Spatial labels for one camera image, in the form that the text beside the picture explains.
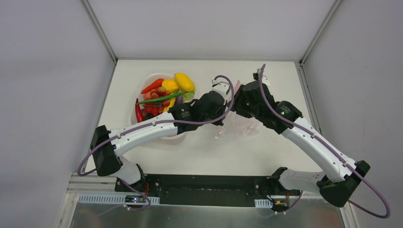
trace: bowl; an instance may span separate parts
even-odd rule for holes
[[[137,92],[135,93],[135,96],[132,99],[132,102],[130,103],[130,108],[129,108],[129,115],[127,116],[127,123],[129,125],[133,125],[137,123],[137,118],[136,118],[136,113],[135,113],[135,103],[136,103],[136,99],[138,98],[139,101],[144,100],[143,98],[143,94],[141,94],[141,91],[146,88],[147,86],[149,86],[152,82],[154,82],[155,80],[157,80],[158,78],[163,78],[163,79],[174,79],[174,75],[170,75],[170,74],[163,74],[163,73],[159,73],[159,74],[153,74],[150,75],[148,77],[146,77],[140,84],[140,86],[138,87]],[[194,98],[196,98],[196,93],[197,89],[194,91]],[[182,134],[178,134],[178,135],[174,135],[174,136],[168,136],[168,137],[163,137],[161,139],[164,140],[172,140],[172,139],[177,139],[179,137],[184,136],[185,133]]]

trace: yellow bell pepper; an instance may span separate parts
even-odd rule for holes
[[[166,79],[162,83],[167,93],[176,93],[179,91],[179,86],[173,79]]]
[[[175,104],[175,101],[176,101],[176,97],[171,98],[169,100],[169,106],[165,107],[163,111],[165,112],[165,111],[168,111],[170,108],[172,108],[173,105]]]
[[[194,86],[194,83],[184,73],[176,73],[175,81],[179,85],[179,87],[186,92],[193,92],[196,88]]]

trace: plastic vegetable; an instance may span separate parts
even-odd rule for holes
[[[135,113],[136,113],[136,119],[137,122],[143,122],[144,121],[144,117],[143,117],[143,113],[141,112],[141,108],[140,105],[138,104],[138,98],[136,99],[136,105],[135,105]]]
[[[162,82],[164,81],[164,79],[162,78],[158,78],[157,80],[155,80],[153,83],[151,83],[149,86],[147,86],[145,89],[143,89],[141,91],[141,94],[145,94],[147,92],[150,92],[153,89],[157,89],[158,87],[161,86]]]
[[[151,114],[151,107],[150,107],[150,106],[147,106],[147,107],[145,108],[145,113]]]
[[[185,93],[183,95],[183,100],[186,102],[191,101],[193,98],[194,98],[194,92]]]
[[[175,105],[179,105],[183,103],[183,95],[180,95],[176,98]]]
[[[190,78],[184,73],[176,73],[175,81],[186,92],[193,92],[196,88]]]
[[[145,103],[153,103],[153,102],[164,101],[164,100],[168,100],[168,99],[171,99],[173,97],[180,96],[180,95],[181,95],[181,93],[175,93],[175,94],[171,94],[169,96],[163,96],[163,97],[159,97],[159,98],[156,98],[156,99],[149,99],[149,100],[145,100],[145,101],[140,101],[137,104],[141,105],[141,104],[145,104]]]
[[[164,100],[164,101],[163,101],[163,106],[164,106],[164,107],[168,107],[170,103],[171,103],[171,102],[170,102],[169,100]]]
[[[158,109],[159,109],[158,107],[152,107],[151,108],[151,115],[153,115],[153,116],[158,115],[160,113]]]
[[[162,86],[158,87],[157,93],[158,93],[158,95],[163,96],[166,93],[166,89]]]
[[[172,107],[175,105],[175,100],[176,100],[176,97],[171,98],[170,103],[169,103],[169,106],[168,106],[168,107],[165,107],[165,108],[163,109],[163,111],[165,112],[165,111],[168,111],[170,108],[172,108]]]
[[[147,92],[143,95],[144,100],[150,99],[151,98],[151,93]]]
[[[166,79],[162,83],[167,93],[176,93],[179,91],[179,86],[173,79]]]

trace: green pepper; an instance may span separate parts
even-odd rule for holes
[[[140,102],[137,103],[137,105],[141,105],[141,104],[145,104],[145,103],[164,101],[164,100],[168,100],[168,99],[171,99],[173,97],[180,96],[180,95],[181,95],[181,93],[175,93],[175,94],[171,94],[171,95],[168,95],[168,96],[158,97],[156,99],[149,99],[149,100],[145,100],[145,101],[140,101]]]

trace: grey wall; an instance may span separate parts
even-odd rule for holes
[[[403,1],[346,0],[305,65],[322,131],[371,165],[367,178],[392,206],[382,220],[357,211],[361,227],[401,227],[403,216]],[[353,200],[384,213],[361,184]]]
[[[90,0],[118,57],[300,59],[334,0]]]
[[[2,0],[0,21],[0,226],[49,228],[113,65],[79,0]]]

